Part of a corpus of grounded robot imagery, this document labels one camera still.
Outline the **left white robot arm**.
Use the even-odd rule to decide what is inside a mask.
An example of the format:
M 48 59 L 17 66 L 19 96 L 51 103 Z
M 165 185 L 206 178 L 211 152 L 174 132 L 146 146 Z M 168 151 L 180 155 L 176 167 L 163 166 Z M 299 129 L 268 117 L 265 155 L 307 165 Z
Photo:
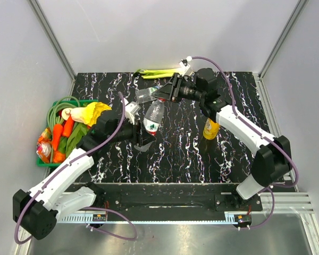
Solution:
M 19 189 L 13 195 L 16 243 L 22 243 L 18 238 L 20 227 L 41 240 L 67 215 L 84 208 L 99 210 L 103 207 L 104 191 L 92 182 L 77 192 L 63 194 L 77 177 L 94 165 L 95 154 L 106 152 L 109 144 L 122 141 L 131 141 L 137 150 L 147 151 L 156 140 L 144 123 L 133 119 L 129 111 L 123 110 L 121 119 L 114 115 L 111 110 L 102 112 L 96 124 L 54 172 L 29 191 Z

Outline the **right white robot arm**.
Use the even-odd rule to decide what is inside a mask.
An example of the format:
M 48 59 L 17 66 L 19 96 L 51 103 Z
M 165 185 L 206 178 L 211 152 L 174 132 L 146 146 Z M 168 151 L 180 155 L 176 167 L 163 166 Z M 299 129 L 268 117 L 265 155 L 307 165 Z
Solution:
M 198 70 L 194 80 L 175 73 L 152 96 L 175 103 L 182 99 L 198 102 L 204 116 L 229 130 L 254 155 L 250 175 L 236 187 L 236 194 L 231 197 L 235 209 L 244 210 L 251 197 L 292 169 L 289 140 L 283 135 L 275 137 L 239 113 L 230 100 L 219 94 L 212 69 Z

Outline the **red cap water bottle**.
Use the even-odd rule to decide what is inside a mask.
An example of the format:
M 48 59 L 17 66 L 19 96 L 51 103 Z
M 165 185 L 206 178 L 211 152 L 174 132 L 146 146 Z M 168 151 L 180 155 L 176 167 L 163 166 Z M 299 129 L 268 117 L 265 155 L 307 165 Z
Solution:
M 157 99 L 153 101 L 143 120 L 146 131 L 153 136 L 156 135 L 164 116 L 164 102 L 164 99 Z

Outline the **yellow juice bottle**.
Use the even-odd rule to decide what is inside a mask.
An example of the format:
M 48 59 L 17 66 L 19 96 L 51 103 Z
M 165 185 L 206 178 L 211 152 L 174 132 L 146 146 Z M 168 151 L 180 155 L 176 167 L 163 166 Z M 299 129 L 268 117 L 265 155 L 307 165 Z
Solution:
M 220 129 L 220 125 L 216 122 L 213 122 L 210 118 L 207 119 L 204 130 L 203 136 L 207 140 L 213 140 L 216 138 Z

